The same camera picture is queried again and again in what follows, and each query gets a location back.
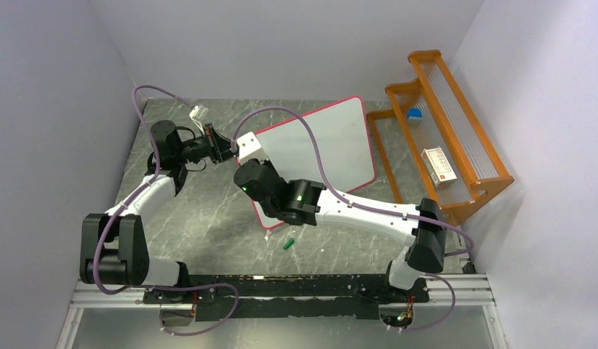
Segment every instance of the marble tabletop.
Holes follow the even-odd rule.
[[[283,105],[300,113],[328,105],[326,100],[192,100],[209,112],[202,119],[213,123],[222,135],[230,137],[239,119],[266,105]],[[385,102],[365,102],[365,111],[388,108]],[[145,119],[150,124],[162,119],[195,129],[189,108],[172,99],[150,99]],[[282,112],[262,113],[249,120],[243,132],[277,124],[292,118]],[[396,175],[405,203],[418,203],[426,195],[416,165],[408,151],[396,120],[378,120],[378,130]],[[374,149],[376,179],[355,195],[393,202],[380,156]],[[127,160],[117,202],[136,188],[146,171],[151,144],[139,127]],[[202,164],[188,165],[198,169]],[[294,227],[282,225],[271,230],[268,240],[250,199],[233,184],[234,161],[213,165],[207,160],[203,172],[189,172],[182,191],[166,203],[145,227],[149,254],[162,259],[183,261],[192,274],[323,274],[384,273],[402,245],[393,239],[350,228]],[[282,246],[289,238],[295,244]],[[458,248],[457,237],[447,237],[447,250]],[[461,273],[467,257],[445,260],[445,273]]]

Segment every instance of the wooden frame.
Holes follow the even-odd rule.
[[[413,52],[408,56],[409,62],[412,64],[417,78],[413,81],[404,84],[392,84],[385,88],[389,100],[391,101],[391,109],[384,111],[373,111],[367,114],[367,120],[370,123],[372,134],[374,135],[376,146],[380,153],[380,157],[383,159],[383,165],[385,167],[385,173],[389,179],[391,191],[394,194],[396,202],[402,203],[402,194],[399,192],[394,173],[391,170],[391,165],[387,158],[385,148],[383,147],[380,134],[376,127],[376,120],[378,119],[389,119],[396,118],[399,122],[404,138],[408,143],[408,147],[412,154],[415,163],[419,169],[419,174],[423,184],[426,186],[428,196],[433,200],[439,202],[441,210],[447,217],[447,221],[453,225],[460,225],[466,221],[472,214],[477,212],[483,207],[488,201],[498,195],[507,186],[513,183],[513,177],[507,172],[501,158],[496,153],[493,144],[487,137],[483,127],[479,123],[477,116],[473,112],[468,100],[464,97],[464,93],[458,86],[458,83],[453,78],[453,75],[449,71],[449,68],[445,64],[441,57],[440,51],[417,51]],[[430,64],[430,71],[424,71],[422,63]],[[429,76],[431,70],[438,67],[444,76],[448,87],[451,89],[455,99],[459,103],[461,110],[468,119],[473,132],[476,134],[477,139],[480,142],[483,150],[489,157],[491,165],[496,170],[498,175],[491,178],[479,178],[479,175],[473,168],[473,164],[469,159],[469,155],[465,152],[461,140],[458,138],[455,127],[452,125],[444,111],[439,98],[432,87]],[[420,149],[415,144],[415,140],[412,135],[411,128],[406,120],[406,114],[410,108],[412,108],[420,99],[426,101],[429,112],[434,119],[434,123],[442,136],[444,141],[443,146],[448,149],[455,165],[457,166],[461,178],[463,180],[466,189],[469,191],[471,197],[468,201],[461,201],[456,203],[441,204],[441,200],[437,193],[434,184],[431,181],[430,175],[423,164],[423,160],[420,157]]]

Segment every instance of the white wall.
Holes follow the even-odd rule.
[[[56,346],[82,219],[134,140],[131,88],[87,1],[0,1],[0,348]]]
[[[487,0],[454,61],[516,178],[466,226],[511,348],[598,348],[598,0]]]
[[[386,98],[452,57],[484,0],[92,0],[139,84],[188,97]]]

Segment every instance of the blue object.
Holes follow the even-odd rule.
[[[406,119],[421,121],[421,110],[419,110],[417,108],[409,109],[408,113],[406,114]]]

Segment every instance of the ribbed translucent panel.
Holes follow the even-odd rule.
[[[413,106],[413,108],[421,110],[423,119],[421,122],[410,122],[408,124],[410,133],[412,134],[412,138],[417,145],[419,153],[422,152],[423,149],[432,149],[436,147],[442,148],[444,154],[447,156],[447,159],[453,167],[455,175],[458,176],[458,179],[452,183],[435,187],[436,193],[438,194],[439,203],[441,205],[448,205],[471,200],[472,197],[468,188],[466,187],[466,184],[464,183],[464,179],[460,174],[460,170],[455,164],[455,161],[453,161],[453,157],[451,156],[447,145],[444,143],[444,140],[440,135],[438,127],[434,122],[434,118],[432,118],[426,100],[423,98],[423,96],[419,97],[419,100]]]
[[[428,74],[428,80],[440,105],[447,114],[447,119],[453,126],[455,134],[462,143],[462,147],[468,156],[475,173],[479,179],[498,177],[494,164],[487,155],[483,144],[477,137],[470,121],[462,109],[458,99],[455,98],[451,87],[442,75],[438,65],[433,63],[421,63],[421,68]]]

